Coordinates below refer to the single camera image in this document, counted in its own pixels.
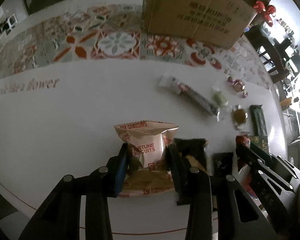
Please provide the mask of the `dark wooden chair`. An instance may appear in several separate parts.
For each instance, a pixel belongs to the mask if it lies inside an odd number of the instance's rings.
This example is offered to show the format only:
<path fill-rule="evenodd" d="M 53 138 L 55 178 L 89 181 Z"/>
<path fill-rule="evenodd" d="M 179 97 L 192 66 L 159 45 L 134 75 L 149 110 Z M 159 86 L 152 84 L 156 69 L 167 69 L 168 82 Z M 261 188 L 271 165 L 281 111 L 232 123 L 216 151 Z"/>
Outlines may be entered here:
<path fill-rule="evenodd" d="M 286 63 L 279 54 L 279 51 L 271 44 L 271 42 L 261 33 L 258 26 L 253 26 L 249 31 L 245 32 L 245 36 L 257 51 L 264 66 L 271 66 L 268 74 L 273 83 L 277 83 L 286 78 L 290 72 L 286 67 Z"/>

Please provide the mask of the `small black snack packet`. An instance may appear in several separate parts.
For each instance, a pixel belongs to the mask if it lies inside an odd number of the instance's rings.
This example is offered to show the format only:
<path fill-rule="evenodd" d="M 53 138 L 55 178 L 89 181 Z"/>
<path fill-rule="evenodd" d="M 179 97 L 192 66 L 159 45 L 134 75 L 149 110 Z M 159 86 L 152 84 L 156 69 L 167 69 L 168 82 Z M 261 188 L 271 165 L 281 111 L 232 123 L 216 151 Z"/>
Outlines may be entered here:
<path fill-rule="evenodd" d="M 215 178 L 225 178 L 232 175 L 233 169 L 233 152 L 216 153 L 213 155 L 213 176 Z"/>

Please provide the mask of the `red ribbon bow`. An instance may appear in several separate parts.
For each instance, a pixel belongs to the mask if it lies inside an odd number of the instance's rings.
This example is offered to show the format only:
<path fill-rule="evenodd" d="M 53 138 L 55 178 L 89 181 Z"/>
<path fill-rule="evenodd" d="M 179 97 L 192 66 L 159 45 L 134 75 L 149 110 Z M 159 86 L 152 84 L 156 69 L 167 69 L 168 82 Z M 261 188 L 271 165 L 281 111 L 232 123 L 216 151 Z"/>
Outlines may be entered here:
<path fill-rule="evenodd" d="M 263 2 L 257 1 L 253 8 L 257 14 L 251 22 L 251 25 L 261 25 L 266 23 L 270 27 L 273 26 L 273 20 L 271 17 L 276 14 L 276 8 L 273 5 L 268 5 L 266 7 Z"/>

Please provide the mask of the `patterned white tablecloth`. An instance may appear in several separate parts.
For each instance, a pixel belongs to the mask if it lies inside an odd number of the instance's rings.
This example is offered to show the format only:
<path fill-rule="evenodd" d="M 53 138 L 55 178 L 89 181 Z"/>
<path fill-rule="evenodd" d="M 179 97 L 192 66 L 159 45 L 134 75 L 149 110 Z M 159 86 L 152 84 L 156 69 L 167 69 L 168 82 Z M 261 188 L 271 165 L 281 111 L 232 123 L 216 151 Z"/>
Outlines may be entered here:
<path fill-rule="evenodd" d="M 165 74 L 231 106 L 261 104 L 269 149 L 287 146 L 274 86 L 243 35 L 225 49 L 142 29 L 142 0 L 67 0 L 37 12 L 0 53 L 0 193 L 31 217 L 66 174 L 89 175 L 122 145 L 114 126 L 142 120 L 179 126 L 177 137 L 235 149 L 230 112 L 219 121 L 160 87 Z M 245 83 L 246 98 L 227 82 Z"/>

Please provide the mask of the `green wrapped candy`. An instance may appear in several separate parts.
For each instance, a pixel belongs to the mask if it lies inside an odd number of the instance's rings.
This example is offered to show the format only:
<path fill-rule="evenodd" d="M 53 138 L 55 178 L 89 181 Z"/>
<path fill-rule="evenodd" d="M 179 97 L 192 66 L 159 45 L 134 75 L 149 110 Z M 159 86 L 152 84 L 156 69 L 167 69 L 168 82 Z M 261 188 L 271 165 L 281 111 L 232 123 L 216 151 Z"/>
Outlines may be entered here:
<path fill-rule="evenodd" d="M 218 87 L 213 87 L 212 98 L 219 107 L 224 108 L 228 106 L 229 101 Z"/>

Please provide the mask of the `brown jelly cup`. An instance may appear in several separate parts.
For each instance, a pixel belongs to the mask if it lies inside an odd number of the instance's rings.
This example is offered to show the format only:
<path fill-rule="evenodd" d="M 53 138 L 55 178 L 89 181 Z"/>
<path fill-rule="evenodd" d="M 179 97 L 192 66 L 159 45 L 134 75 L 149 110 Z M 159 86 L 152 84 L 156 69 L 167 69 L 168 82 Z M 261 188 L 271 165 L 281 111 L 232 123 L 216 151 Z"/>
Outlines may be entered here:
<path fill-rule="evenodd" d="M 241 105 L 235 105 L 231 111 L 232 123 L 236 130 L 241 130 L 246 124 L 248 114 Z"/>

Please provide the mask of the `pink fortune biscuits bag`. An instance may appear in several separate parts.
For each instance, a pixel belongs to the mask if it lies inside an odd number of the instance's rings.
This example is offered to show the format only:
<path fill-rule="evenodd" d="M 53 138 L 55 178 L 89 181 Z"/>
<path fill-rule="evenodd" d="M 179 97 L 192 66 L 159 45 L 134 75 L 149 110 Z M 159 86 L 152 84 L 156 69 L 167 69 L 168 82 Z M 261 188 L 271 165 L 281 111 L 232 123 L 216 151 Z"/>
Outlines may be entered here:
<path fill-rule="evenodd" d="M 128 170 L 119 196 L 132 198 L 173 191 L 165 150 L 173 142 L 179 126 L 142 120 L 119 124 L 114 128 L 128 146 Z"/>

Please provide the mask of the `dark green gold packet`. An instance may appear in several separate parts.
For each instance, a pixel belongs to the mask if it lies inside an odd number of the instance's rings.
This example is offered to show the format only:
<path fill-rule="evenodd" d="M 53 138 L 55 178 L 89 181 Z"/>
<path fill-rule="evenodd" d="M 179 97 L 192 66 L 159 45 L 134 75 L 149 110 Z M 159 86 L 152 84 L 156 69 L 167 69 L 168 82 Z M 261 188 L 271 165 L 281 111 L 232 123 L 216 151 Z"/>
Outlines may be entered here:
<path fill-rule="evenodd" d="M 250 142 L 266 153 L 269 153 L 268 137 L 267 136 L 249 136 Z"/>

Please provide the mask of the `brown cardboard box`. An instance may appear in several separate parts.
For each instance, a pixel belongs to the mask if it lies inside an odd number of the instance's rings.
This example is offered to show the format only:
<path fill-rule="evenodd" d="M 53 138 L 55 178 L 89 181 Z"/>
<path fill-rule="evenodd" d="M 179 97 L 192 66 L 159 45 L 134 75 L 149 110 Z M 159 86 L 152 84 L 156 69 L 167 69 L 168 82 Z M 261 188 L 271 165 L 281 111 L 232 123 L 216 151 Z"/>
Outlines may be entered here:
<path fill-rule="evenodd" d="M 230 49 L 255 16 L 243 0 L 143 0 L 142 29 Z"/>

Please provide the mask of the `red snack packet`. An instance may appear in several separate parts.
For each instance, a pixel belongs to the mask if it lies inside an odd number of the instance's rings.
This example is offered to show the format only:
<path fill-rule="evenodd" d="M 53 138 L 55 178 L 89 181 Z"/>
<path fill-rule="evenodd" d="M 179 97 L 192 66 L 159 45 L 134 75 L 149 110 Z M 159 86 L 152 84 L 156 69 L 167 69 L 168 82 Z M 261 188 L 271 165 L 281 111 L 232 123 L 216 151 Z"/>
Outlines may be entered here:
<path fill-rule="evenodd" d="M 236 145 L 244 145 L 245 147 L 250 147 L 250 138 L 246 134 L 241 134 L 236 136 Z"/>

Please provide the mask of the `long dark snack bar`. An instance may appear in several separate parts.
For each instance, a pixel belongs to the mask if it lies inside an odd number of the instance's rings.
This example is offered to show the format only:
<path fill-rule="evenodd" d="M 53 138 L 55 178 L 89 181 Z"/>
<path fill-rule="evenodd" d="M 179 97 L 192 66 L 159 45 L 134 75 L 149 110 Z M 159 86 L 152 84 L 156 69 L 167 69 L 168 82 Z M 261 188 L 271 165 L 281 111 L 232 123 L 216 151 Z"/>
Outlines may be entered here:
<path fill-rule="evenodd" d="M 199 92 L 194 90 L 188 84 L 184 83 L 175 76 L 165 74 L 162 76 L 159 82 L 160 87 L 165 87 L 178 95 L 185 96 L 189 100 L 196 103 L 201 109 L 203 109 L 208 115 L 213 116 L 217 121 L 220 119 L 220 109 L 211 103 L 207 98 L 202 96 Z"/>

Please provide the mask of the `dark green snack bar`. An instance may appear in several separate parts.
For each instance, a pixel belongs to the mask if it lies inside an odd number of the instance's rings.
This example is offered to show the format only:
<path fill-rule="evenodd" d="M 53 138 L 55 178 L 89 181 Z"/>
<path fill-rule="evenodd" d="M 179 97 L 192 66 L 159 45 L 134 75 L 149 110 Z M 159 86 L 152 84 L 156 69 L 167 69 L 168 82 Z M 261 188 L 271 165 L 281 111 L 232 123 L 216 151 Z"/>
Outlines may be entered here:
<path fill-rule="evenodd" d="M 262 105 L 250 105 L 249 110 L 253 123 L 254 134 L 256 136 L 267 136 L 268 132 Z"/>

